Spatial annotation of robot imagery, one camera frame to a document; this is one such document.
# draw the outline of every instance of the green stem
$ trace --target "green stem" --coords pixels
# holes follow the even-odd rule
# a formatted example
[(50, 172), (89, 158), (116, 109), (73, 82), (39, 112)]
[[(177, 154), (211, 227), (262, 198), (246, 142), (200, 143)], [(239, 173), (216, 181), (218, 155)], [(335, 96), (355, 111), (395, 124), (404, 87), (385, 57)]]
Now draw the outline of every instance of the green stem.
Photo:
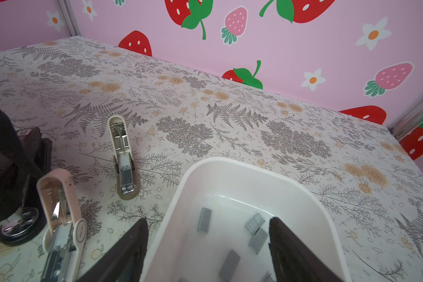
[(260, 17), (263, 17), (263, 15), (265, 14), (265, 11), (266, 11), (266, 9), (268, 8), (268, 6), (269, 5), (271, 5), (271, 3), (273, 2), (274, 0), (269, 0), (269, 2), (265, 5), (265, 6), (263, 6), (263, 8), (262, 8), (262, 10), (260, 11)]
[(255, 75), (257, 74), (257, 72), (259, 72), (259, 68), (260, 68), (260, 65), (261, 64), (262, 64), (262, 61), (258, 60), (257, 61), (257, 68), (255, 69), (254, 75), (252, 77), (255, 77)]
[(205, 26), (202, 20), (201, 20), (201, 25), (202, 25), (202, 39), (205, 40), (207, 38), (207, 35), (205, 34)]

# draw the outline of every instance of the pink strawberry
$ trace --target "pink strawberry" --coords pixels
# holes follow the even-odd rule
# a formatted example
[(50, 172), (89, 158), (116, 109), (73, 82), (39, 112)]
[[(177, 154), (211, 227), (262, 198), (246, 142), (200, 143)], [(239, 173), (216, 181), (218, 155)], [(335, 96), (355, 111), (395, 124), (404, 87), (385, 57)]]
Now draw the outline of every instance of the pink strawberry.
[(385, 68), (378, 72), (375, 80), (367, 82), (365, 95), (383, 95), (386, 90), (392, 90), (400, 86), (411, 74), (414, 66), (410, 62), (401, 63)]
[(242, 36), (246, 29), (246, 22), (248, 20), (248, 10), (240, 6), (230, 12), (224, 19), (224, 25), (221, 30), (224, 44), (232, 45), (237, 42), (237, 36)]

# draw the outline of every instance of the tabletop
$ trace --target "tabletop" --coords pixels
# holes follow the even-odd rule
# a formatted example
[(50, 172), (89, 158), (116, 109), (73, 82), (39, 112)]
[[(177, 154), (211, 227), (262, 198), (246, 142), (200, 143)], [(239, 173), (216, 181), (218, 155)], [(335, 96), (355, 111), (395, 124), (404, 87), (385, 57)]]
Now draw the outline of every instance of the tabletop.
[[(309, 189), (354, 282), (423, 281), (423, 173), (381, 125), (85, 37), (0, 52), (0, 108), (16, 129), (38, 126), (52, 168), (73, 175), (88, 225), (79, 276), (139, 218), (150, 248), (182, 175), (220, 156)], [(115, 114), (128, 123), (141, 187), (127, 201), (106, 127)], [(40, 280), (43, 233), (0, 244), (0, 282)]]

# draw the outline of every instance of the orange flower center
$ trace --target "orange flower center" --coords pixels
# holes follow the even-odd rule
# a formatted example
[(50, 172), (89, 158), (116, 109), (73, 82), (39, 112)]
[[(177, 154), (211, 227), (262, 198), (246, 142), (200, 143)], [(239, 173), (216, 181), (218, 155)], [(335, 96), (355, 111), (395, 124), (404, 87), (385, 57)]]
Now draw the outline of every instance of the orange flower center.
[(373, 40), (373, 39), (375, 39), (376, 37), (378, 37), (378, 35), (379, 35), (379, 31), (374, 30), (374, 31), (370, 32), (370, 34), (368, 35), (368, 39), (369, 39), (369, 40)]

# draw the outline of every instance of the white flower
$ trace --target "white flower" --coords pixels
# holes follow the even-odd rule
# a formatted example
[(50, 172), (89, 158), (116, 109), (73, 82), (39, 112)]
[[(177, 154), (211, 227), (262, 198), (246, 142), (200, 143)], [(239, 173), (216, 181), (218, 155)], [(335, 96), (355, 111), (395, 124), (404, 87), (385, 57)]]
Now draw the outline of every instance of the white flower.
[(316, 70), (313, 74), (306, 71), (304, 73), (305, 81), (301, 84), (301, 87), (310, 87), (310, 90), (315, 91), (317, 84), (326, 82), (324, 77), (321, 77), (321, 69)]
[(90, 20), (93, 20), (94, 17), (97, 17), (96, 11), (94, 11), (92, 9), (92, 2), (91, 2), (91, 0), (89, 0), (88, 3), (86, 3), (85, 0), (82, 0), (82, 2), (83, 2), (83, 6), (84, 6), (83, 7), (83, 12), (89, 16)]
[(49, 11), (46, 11), (47, 17), (49, 17), (49, 20), (47, 21), (47, 24), (49, 27), (55, 27), (57, 31), (61, 31), (61, 27), (64, 25), (63, 20), (59, 16), (59, 12), (56, 11), (53, 14)]
[(362, 36), (355, 45), (367, 44), (369, 50), (373, 50), (379, 39), (384, 39), (389, 37), (392, 33), (390, 30), (384, 29), (387, 25), (387, 17), (380, 20), (375, 26), (372, 24), (366, 23), (362, 26), (362, 31), (364, 36)]

